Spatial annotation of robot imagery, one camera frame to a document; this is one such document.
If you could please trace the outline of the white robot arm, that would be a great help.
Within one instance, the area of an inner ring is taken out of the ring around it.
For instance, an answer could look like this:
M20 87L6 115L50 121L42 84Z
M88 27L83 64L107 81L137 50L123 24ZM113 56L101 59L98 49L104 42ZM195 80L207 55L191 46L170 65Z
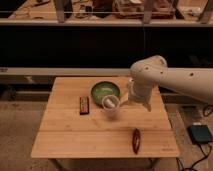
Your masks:
M169 68L166 60L155 55L135 62L130 68L128 99L151 110L151 94L155 86L213 105L213 69Z

